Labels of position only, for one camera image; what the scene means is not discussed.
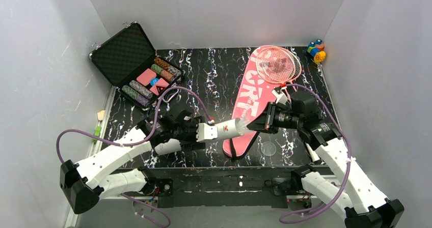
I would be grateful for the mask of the pink badminton racket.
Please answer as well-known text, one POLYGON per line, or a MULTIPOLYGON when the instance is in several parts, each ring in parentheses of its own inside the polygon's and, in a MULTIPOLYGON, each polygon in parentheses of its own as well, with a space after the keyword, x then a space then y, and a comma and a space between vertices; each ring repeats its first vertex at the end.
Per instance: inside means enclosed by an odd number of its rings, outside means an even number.
POLYGON ((294 63, 288 50, 278 46, 266 45, 253 52, 251 60, 255 62, 256 70, 264 81, 271 84, 290 84, 294 63))
MULTIPOLYGON (((293 84, 294 81, 300 76, 302 72, 302 66, 300 64, 299 59, 291 51, 289 51, 288 54, 291 56, 291 59, 294 63, 294 72, 292 73, 291 78, 290 80, 288 80, 288 82, 290 84, 293 84)), ((308 144, 305 144, 305 146, 309 153, 309 156, 311 157, 312 162, 315 163, 319 161, 320 160, 319 156, 312 150, 312 148, 308 144)))

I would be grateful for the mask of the black front mounting base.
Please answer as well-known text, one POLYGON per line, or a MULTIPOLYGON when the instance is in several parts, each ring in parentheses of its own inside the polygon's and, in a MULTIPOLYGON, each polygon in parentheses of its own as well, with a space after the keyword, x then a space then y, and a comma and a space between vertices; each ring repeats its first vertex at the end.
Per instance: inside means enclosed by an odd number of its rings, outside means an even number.
POLYGON ((270 206, 313 197, 291 184, 296 166, 150 168, 160 182, 160 208, 192 206, 270 206))

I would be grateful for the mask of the beige wooden block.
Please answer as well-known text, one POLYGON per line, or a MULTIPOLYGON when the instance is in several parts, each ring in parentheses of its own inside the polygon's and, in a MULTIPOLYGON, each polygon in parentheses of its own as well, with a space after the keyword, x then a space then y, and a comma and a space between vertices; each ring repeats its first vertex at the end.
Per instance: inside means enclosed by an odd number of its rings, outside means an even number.
POLYGON ((103 121, 104 116, 105 116, 105 110, 101 110, 101 111, 99 111, 99 112, 97 113, 97 120, 98 120, 98 121, 103 121))

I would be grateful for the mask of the white shuttlecock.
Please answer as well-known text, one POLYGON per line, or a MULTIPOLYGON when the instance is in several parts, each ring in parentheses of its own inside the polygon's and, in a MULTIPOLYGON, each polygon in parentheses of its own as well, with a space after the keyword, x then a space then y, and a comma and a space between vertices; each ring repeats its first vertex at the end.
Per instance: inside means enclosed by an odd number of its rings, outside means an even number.
POLYGON ((250 130, 248 128, 250 122, 251 120, 248 119, 247 117, 237 118, 235 125, 236 125, 236 130, 240 136, 243 136, 248 133, 254 133, 253 130, 250 130))

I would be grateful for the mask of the white shuttlecock tube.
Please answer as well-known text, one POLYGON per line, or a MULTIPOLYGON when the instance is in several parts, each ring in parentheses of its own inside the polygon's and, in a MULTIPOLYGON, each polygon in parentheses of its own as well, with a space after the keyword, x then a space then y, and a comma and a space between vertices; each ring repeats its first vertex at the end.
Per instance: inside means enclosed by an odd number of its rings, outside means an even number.
POLYGON ((175 123, 171 130, 160 128, 151 139, 151 143, 159 155, 201 150, 206 147, 207 143, 229 140, 252 133, 247 124, 247 120, 240 118, 211 124, 196 117, 175 123))

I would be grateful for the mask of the black poker chip case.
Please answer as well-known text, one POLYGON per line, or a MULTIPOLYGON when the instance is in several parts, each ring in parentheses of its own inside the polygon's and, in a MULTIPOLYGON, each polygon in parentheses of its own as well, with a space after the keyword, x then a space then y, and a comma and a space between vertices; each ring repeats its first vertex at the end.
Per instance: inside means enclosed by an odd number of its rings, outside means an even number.
POLYGON ((138 22, 132 22, 89 54, 90 61, 122 96, 142 111, 181 84, 185 71, 160 58, 138 22))

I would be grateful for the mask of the green clip on rail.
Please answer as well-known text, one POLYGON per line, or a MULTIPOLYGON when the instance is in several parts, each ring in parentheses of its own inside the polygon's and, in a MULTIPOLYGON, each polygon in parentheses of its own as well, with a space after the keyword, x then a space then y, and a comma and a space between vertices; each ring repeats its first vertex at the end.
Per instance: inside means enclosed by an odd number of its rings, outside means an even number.
POLYGON ((97 126, 94 131, 94 136, 100 137, 101 134, 101 126, 97 126))

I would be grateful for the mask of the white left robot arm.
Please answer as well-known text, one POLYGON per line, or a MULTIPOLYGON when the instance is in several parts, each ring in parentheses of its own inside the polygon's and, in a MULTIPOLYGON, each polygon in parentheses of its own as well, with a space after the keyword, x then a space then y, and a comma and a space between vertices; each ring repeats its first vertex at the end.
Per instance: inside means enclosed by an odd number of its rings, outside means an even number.
POLYGON ((60 187, 75 214, 92 209, 99 200, 126 192, 170 196, 172 179, 159 179, 145 166, 115 173, 135 157, 155 152, 165 155, 178 151, 198 150, 205 143, 196 135, 204 116, 193 117, 183 110, 177 117, 164 113, 153 121, 140 121, 123 138, 100 152, 77 163, 67 160, 61 165, 60 187))

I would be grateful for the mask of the clear round tube lid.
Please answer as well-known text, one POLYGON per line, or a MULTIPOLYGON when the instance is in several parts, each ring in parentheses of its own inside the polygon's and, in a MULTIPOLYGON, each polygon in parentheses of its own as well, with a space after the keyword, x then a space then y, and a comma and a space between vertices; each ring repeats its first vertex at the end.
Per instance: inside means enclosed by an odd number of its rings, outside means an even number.
POLYGON ((276 151, 276 146, 270 141, 266 141, 261 145, 261 152, 264 156, 271 157, 276 154, 276 151))

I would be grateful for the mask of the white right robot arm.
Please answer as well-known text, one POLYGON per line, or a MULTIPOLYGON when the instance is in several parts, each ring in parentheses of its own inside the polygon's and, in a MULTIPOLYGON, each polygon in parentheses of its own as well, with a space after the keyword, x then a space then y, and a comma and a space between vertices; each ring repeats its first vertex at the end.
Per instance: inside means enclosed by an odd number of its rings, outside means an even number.
POLYGON ((295 92, 290 102, 269 102, 247 128, 268 134, 277 133, 279 128, 296 130, 303 143, 331 169, 340 186, 304 165, 291 171, 288 188, 315 195, 323 208, 341 216, 345 227, 396 227, 404 206, 398 199, 389 199, 363 172, 337 125, 319 115, 316 98, 295 92))

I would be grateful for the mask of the pink racket cover bag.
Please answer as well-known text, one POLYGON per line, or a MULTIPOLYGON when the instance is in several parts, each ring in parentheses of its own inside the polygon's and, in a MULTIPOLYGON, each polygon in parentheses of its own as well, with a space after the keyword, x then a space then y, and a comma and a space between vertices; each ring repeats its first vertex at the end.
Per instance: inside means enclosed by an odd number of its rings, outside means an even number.
MULTIPOLYGON (((257 56, 266 48, 277 48, 284 52, 287 51, 287 49, 282 47, 264 45, 256 48, 251 53, 234 103, 233 119, 241 118, 252 121, 264 111, 268 102, 276 100, 272 91, 277 85, 262 79, 256 68, 257 56)), ((225 140, 223 143, 225 155, 232 159, 243 158, 253 145, 258 134, 258 132, 253 131, 225 140)))

